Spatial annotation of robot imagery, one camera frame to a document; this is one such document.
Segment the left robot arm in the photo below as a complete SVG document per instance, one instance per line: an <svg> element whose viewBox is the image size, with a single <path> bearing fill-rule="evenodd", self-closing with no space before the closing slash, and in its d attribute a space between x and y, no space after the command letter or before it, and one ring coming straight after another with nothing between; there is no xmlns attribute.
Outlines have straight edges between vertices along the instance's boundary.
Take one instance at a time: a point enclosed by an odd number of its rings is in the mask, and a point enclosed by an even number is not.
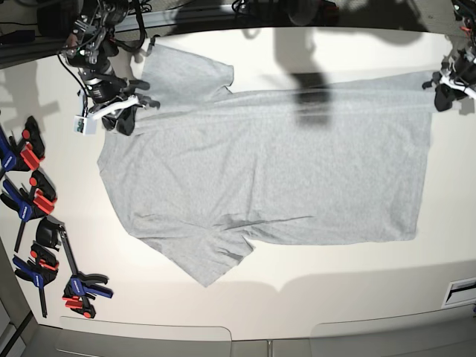
<svg viewBox="0 0 476 357"><path fill-rule="evenodd" d="M453 102L475 100L475 1L451 1L454 18L467 37L466 44L442 61L439 71L422 84L434 87L434 106L438 112L452 108Z"/></svg>

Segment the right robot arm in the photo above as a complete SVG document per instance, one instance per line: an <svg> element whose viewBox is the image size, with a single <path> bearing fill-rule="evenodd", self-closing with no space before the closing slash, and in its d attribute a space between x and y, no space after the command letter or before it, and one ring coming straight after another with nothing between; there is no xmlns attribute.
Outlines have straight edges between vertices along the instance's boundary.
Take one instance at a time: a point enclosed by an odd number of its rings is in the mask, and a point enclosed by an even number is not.
<svg viewBox="0 0 476 357"><path fill-rule="evenodd" d="M83 2L66 43L57 54L68 73L77 69L78 75L74 79L80 86L77 95L82 116L123 103L136 89L146 88L140 80L118 77L109 60L117 56L120 49L130 54L141 50L147 38L143 19L145 4L145 1ZM116 38L115 27L129 14L135 16L139 37L124 42Z"/></svg>

